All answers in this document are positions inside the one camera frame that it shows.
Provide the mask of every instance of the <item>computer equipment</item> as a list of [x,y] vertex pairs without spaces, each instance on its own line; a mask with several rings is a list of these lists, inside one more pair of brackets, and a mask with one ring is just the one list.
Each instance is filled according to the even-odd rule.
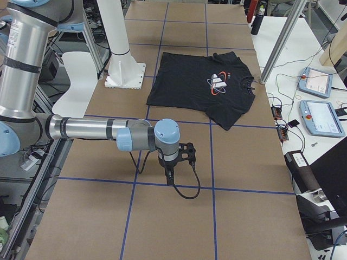
[[337,138],[345,136],[340,120],[330,102],[301,100],[299,108],[310,134]]
[[318,69],[307,67],[300,80],[299,89],[321,98],[330,96],[332,76]]
[[[317,250],[331,247],[347,225],[347,138],[323,154],[311,164],[311,170],[319,186],[336,211],[298,200],[304,229]],[[345,236],[338,244],[346,244]]]

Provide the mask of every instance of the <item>gray device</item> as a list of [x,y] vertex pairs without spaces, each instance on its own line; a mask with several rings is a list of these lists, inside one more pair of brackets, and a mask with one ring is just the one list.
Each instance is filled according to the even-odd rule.
[[337,138],[345,136],[340,120],[330,102],[301,100],[299,108],[305,126],[312,135]]
[[330,96],[332,76],[318,69],[307,67],[299,80],[303,92],[327,99]]

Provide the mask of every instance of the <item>metal pole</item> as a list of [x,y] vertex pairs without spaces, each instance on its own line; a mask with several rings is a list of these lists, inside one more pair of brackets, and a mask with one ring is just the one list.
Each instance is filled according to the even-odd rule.
[[95,67],[98,70],[98,73],[101,73],[104,64],[102,63],[100,53],[98,51],[97,45],[95,44],[94,36],[91,28],[89,27],[88,18],[86,12],[83,10],[83,21],[85,23],[83,29],[83,36],[86,40],[86,44],[88,46],[89,52],[91,53],[92,59],[94,61]]
[[274,68],[276,61],[278,60],[278,57],[280,56],[284,45],[286,44],[295,24],[297,23],[297,20],[306,4],[307,0],[296,0],[292,11],[290,12],[286,23],[283,26],[283,29],[280,33],[280,35],[278,36],[278,39],[276,41],[276,44],[270,54],[270,57],[264,67],[264,71],[261,74],[260,77],[260,83],[261,84],[265,84],[267,79],[270,76],[270,73],[272,71],[272,69]]

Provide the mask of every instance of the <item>white table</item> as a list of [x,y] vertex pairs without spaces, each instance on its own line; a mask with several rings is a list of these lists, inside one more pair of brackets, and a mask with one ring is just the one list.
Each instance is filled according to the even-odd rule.
[[[259,33],[255,36],[252,36],[254,47],[257,52],[259,65],[261,66],[261,68],[265,66],[285,21],[286,18],[283,17],[264,17]],[[303,18],[300,18],[295,25],[275,66],[285,64],[288,61],[306,60],[307,58],[309,59],[307,59],[306,61],[288,63],[284,66],[274,68],[269,79],[266,82],[267,92],[278,97],[283,102],[283,104],[291,104],[292,101],[289,98],[281,95],[278,92],[277,84],[275,82],[276,76],[278,74],[299,76],[308,65],[310,65],[310,67],[323,70],[327,73],[335,73],[336,71],[333,67],[323,67],[322,65],[320,65],[319,57],[322,53],[323,51],[320,48],[320,44],[316,40],[316,37],[314,36],[310,27]],[[300,100],[322,101],[324,99],[296,90],[298,78],[287,77],[283,75],[278,75],[277,77],[280,91],[294,99],[292,109],[291,106],[283,106],[282,116],[287,122],[294,119],[297,119],[300,122],[298,127],[301,129],[306,140],[304,156],[306,157],[309,164],[311,164],[320,156],[322,156],[326,151],[328,151],[331,147],[341,141],[341,139],[310,135],[306,130],[306,127],[304,126],[304,122],[301,116],[299,115],[299,102]],[[332,84],[336,88],[345,89],[342,80],[337,74],[333,75]],[[347,102],[347,92],[332,90],[330,98],[326,99],[326,101],[331,102],[334,108],[338,108],[341,103]],[[279,104],[278,100],[269,99],[269,102],[270,104],[273,103],[274,105]],[[342,122],[342,126],[347,133],[347,122]],[[296,128],[291,128],[290,130],[301,137],[300,132]],[[288,137],[290,140],[284,142],[282,147],[283,154],[287,153],[288,151],[299,150],[301,148],[301,141],[298,137],[296,137],[292,133],[289,133]],[[305,194],[304,197],[307,199],[312,198],[310,194]],[[319,206],[323,205],[328,205],[329,207],[331,207],[329,202],[319,204]],[[318,259],[320,255],[326,255],[325,259],[329,259],[330,252],[326,253],[323,250],[316,251],[309,240],[308,243],[310,246],[312,259]],[[333,256],[333,260],[345,259],[347,259],[347,246],[337,247]]]

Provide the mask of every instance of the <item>black t-shirt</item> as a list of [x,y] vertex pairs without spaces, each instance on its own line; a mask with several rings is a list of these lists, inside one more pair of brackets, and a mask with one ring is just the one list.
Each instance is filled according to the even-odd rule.
[[229,130],[253,103],[252,81],[233,52],[210,57],[163,53],[147,105],[205,111]]

